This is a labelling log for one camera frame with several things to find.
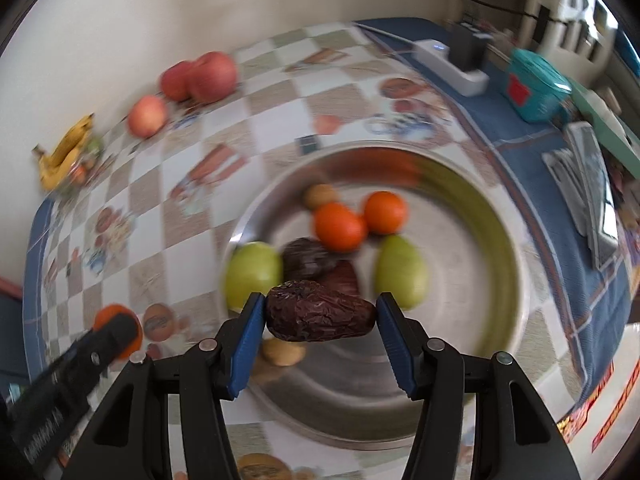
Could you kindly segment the teal tray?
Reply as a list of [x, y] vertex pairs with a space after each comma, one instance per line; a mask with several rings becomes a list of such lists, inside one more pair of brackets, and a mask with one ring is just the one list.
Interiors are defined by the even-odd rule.
[[639, 138], [618, 118], [596, 92], [570, 80], [572, 99], [579, 113], [592, 125], [598, 142], [623, 167], [639, 179]]

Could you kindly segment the teal plastic box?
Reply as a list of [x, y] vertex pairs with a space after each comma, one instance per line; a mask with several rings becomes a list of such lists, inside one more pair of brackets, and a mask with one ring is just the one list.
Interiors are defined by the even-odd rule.
[[545, 58], [514, 49], [503, 94], [524, 122], [548, 122], [572, 94], [570, 82]]

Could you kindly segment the round green jujube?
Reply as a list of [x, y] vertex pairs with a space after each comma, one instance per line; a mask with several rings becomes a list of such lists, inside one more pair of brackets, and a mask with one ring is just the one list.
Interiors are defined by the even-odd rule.
[[251, 242], [232, 255], [224, 277], [224, 296], [230, 310], [241, 312], [252, 292], [267, 295], [283, 281], [280, 254], [265, 242]]

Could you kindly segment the oval green jujube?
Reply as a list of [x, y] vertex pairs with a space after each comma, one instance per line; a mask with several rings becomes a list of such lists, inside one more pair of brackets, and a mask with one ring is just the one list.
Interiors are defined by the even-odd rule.
[[428, 291], [428, 273], [418, 248], [397, 234], [384, 237], [378, 248], [373, 287], [377, 295], [392, 294], [401, 309], [420, 304]]

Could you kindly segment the red chair back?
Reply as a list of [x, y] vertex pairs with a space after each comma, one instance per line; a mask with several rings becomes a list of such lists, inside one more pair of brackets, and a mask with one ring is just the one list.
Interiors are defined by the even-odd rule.
[[23, 299], [23, 289], [5, 278], [0, 278], [0, 292], [16, 300]]

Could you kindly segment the black charger adapter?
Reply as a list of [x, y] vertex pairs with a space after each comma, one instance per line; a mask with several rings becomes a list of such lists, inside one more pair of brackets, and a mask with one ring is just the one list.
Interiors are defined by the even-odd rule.
[[462, 72], [479, 70], [492, 36], [470, 22], [454, 23], [450, 29], [448, 61]]

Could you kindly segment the large wrinkled dark date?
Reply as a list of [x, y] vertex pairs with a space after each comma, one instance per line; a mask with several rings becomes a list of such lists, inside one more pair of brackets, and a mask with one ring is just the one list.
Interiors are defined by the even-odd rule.
[[367, 300], [313, 281], [289, 281], [268, 292], [264, 318], [279, 339], [323, 342], [367, 335], [378, 310]]

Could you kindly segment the white power strip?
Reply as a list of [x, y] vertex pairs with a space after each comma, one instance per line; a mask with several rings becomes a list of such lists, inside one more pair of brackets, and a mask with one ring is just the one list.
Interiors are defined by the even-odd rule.
[[449, 47], [435, 39], [419, 40], [413, 44], [412, 56], [420, 64], [446, 81], [462, 96], [480, 96], [488, 86], [489, 76], [482, 70], [464, 72], [449, 61]]

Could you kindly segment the dark red date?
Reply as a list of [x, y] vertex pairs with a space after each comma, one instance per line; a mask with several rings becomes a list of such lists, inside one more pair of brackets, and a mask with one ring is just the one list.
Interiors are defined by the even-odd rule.
[[281, 252], [283, 278], [287, 281], [315, 280], [337, 265], [337, 258], [309, 237], [289, 242]]

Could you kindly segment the dark red apple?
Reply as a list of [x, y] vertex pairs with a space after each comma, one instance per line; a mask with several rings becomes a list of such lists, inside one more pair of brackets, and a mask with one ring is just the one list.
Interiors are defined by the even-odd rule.
[[180, 61], [160, 75], [160, 91], [167, 99], [183, 102], [190, 98], [188, 79], [192, 66], [192, 61]]

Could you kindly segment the pale red apple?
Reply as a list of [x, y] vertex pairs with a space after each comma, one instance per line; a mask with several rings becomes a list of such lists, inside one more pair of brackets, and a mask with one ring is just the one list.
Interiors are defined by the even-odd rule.
[[131, 107], [127, 117], [131, 134], [140, 139], [152, 138], [165, 127], [167, 122], [167, 105], [159, 96], [142, 96]]

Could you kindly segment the clear plastic fruit tray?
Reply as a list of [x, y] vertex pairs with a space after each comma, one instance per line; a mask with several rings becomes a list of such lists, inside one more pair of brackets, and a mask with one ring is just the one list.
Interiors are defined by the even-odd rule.
[[70, 151], [70, 161], [64, 160], [62, 179], [55, 191], [58, 195], [70, 195], [88, 185], [98, 169], [105, 150], [103, 136], [91, 133], [81, 148]]

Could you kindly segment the yellow banana bunch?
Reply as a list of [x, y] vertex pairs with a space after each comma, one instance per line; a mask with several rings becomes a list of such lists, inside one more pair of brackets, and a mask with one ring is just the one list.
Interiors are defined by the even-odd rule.
[[94, 115], [87, 115], [69, 128], [58, 142], [52, 153], [47, 153], [40, 145], [32, 149], [37, 159], [39, 180], [42, 188], [51, 192], [68, 175], [72, 166], [85, 149], [85, 145], [92, 135]]

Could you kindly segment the lone orange tangerine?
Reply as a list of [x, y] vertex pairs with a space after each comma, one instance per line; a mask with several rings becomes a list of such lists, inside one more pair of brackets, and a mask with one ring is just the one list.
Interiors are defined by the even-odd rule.
[[93, 330], [106, 328], [118, 344], [120, 353], [117, 361], [126, 361], [141, 349], [142, 327], [133, 310], [122, 304], [108, 304], [98, 311], [92, 323]]

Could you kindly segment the white remote stack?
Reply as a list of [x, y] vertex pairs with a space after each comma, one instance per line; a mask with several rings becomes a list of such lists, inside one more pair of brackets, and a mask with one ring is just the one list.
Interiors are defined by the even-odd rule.
[[542, 154], [542, 160], [560, 190], [576, 231], [586, 237], [588, 228], [586, 198], [582, 182], [579, 180], [574, 155], [568, 148], [561, 148]]

